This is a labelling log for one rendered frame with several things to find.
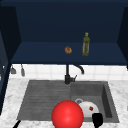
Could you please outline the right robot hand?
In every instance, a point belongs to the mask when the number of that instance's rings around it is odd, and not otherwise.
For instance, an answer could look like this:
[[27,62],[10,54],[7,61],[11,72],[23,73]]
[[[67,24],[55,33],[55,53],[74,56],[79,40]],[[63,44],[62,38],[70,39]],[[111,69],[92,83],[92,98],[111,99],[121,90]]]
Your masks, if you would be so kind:
[[101,113],[93,113],[92,122],[95,128],[99,128],[103,124],[103,115]]

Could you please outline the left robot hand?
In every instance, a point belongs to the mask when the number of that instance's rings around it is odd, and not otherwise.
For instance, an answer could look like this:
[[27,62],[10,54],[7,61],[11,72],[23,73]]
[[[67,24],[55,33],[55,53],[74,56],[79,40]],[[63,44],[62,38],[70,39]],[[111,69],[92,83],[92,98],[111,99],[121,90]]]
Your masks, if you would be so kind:
[[13,126],[13,128],[18,128],[20,122],[21,122],[21,120],[18,120],[18,121],[16,122],[16,124]]

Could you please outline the white round plate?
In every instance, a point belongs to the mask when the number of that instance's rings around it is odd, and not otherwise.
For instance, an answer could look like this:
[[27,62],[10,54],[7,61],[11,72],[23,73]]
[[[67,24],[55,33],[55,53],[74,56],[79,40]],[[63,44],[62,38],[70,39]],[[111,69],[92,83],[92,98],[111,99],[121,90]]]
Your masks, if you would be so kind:
[[84,117],[91,117],[93,113],[98,113],[99,108],[92,102],[84,101],[79,104],[83,110]]

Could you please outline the red ball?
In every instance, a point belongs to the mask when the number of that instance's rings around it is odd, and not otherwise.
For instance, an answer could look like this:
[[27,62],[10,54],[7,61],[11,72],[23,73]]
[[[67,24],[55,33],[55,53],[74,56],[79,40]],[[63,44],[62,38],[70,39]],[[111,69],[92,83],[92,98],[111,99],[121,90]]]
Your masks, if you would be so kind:
[[58,103],[51,115],[55,128],[80,128],[83,123],[83,111],[74,101],[65,100]]

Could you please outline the grey sink with draining board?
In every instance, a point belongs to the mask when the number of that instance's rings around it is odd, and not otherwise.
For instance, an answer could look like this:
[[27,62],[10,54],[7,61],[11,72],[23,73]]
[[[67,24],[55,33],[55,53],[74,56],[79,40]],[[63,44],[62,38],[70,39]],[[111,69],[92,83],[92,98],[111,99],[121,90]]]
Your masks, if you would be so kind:
[[55,105],[63,100],[94,103],[105,123],[119,119],[107,81],[30,80],[17,116],[18,120],[50,121]]

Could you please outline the black tap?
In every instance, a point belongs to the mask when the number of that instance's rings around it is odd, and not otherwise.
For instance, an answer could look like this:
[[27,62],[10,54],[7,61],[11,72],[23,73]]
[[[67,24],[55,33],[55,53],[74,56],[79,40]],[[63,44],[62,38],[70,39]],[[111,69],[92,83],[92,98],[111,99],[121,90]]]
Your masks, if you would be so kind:
[[[81,74],[84,75],[85,71],[80,65],[73,65],[81,70]],[[66,65],[66,75],[65,75],[65,84],[69,85],[71,82],[75,82],[77,75],[75,77],[71,77],[69,74],[69,65]]]

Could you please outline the grey hanging utensil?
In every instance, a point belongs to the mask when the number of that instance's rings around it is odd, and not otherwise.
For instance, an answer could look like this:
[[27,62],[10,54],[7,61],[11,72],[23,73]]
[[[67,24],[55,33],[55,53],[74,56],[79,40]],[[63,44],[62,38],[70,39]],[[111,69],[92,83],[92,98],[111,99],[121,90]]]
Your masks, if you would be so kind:
[[21,76],[25,76],[25,70],[24,70],[24,68],[23,68],[23,65],[21,64]]
[[13,65],[11,65],[10,72],[11,74],[16,74],[16,69],[13,67]]

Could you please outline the olive green glass bottle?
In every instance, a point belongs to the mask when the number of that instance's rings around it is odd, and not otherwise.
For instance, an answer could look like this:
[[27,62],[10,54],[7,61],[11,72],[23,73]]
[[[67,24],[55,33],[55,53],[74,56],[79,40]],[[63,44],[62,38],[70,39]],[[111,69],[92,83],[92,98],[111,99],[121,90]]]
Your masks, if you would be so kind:
[[83,45],[82,45],[82,55],[83,56],[89,55],[89,44],[90,44],[89,33],[85,32],[85,36],[83,37]]

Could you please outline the small brown round thing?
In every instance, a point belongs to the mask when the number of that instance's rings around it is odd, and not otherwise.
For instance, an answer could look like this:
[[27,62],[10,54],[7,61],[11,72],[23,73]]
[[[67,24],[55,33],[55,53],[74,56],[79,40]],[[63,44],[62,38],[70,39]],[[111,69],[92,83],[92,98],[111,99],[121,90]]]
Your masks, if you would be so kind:
[[72,53],[72,49],[71,49],[71,47],[69,47],[69,46],[67,46],[67,47],[65,47],[65,53],[66,54],[71,54]]

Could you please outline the dark blue cupboard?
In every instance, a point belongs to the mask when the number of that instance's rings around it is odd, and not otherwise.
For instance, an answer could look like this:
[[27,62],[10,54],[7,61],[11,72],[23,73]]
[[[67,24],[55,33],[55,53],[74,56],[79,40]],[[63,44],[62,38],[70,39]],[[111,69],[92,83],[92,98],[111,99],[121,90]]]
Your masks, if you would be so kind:
[[128,68],[128,0],[0,0],[0,112],[13,64]]

